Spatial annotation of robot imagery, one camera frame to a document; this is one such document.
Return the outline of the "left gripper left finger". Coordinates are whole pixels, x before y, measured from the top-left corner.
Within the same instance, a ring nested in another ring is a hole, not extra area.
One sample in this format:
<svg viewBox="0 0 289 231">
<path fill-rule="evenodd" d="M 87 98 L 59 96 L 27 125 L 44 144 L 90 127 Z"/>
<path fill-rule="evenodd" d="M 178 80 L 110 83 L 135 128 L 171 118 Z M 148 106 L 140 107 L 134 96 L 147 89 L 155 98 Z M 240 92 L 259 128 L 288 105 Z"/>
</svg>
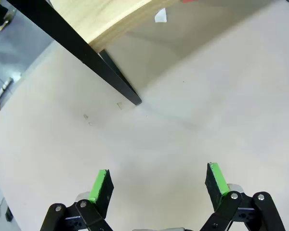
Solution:
<svg viewBox="0 0 289 231">
<path fill-rule="evenodd" d="M 114 185 L 108 169 L 99 170 L 89 195 L 67 207 L 52 204 L 41 226 L 42 231 L 110 231 L 106 222 Z"/>
</svg>

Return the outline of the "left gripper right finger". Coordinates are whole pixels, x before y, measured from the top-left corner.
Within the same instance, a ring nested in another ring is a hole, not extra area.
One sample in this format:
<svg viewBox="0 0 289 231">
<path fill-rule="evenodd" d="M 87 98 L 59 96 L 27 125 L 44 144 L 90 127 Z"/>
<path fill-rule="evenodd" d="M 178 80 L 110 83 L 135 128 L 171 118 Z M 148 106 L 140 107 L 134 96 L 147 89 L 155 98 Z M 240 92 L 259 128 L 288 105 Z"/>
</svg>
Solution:
<svg viewBox="0 0 289 231">
<path fill-rule="evenodd" d="M 276 205 L 267 192 L 247 196 L 236 184 L 228 184 L 217 163 L 207 163 L 205 185 L 214 212 L 202 231 L 228 231 L 234 222 L 242 222 L 249 231 L 284 231 Z"/>
</svg>

